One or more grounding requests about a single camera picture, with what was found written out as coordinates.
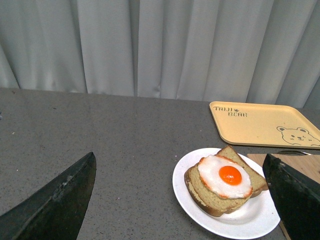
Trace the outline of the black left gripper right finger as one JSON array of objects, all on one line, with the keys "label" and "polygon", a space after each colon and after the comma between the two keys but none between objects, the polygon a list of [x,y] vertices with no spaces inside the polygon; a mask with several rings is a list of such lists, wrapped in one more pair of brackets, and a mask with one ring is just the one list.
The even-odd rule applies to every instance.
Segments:
[{"label": "black left gripper right finger", "polygon": [[320,238],[320,184],[267,154],[262,170],[277,213],[292,240]]}]

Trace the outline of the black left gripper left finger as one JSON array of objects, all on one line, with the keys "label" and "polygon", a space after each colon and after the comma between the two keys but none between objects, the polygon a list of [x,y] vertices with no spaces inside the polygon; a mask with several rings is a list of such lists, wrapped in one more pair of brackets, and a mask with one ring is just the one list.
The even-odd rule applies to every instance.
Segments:
[{"label": "black left gripper left finger", "polygon": [[96,157],[87,153],[29,198],[0,217],[2,240],[75,240],[96,179]]}]

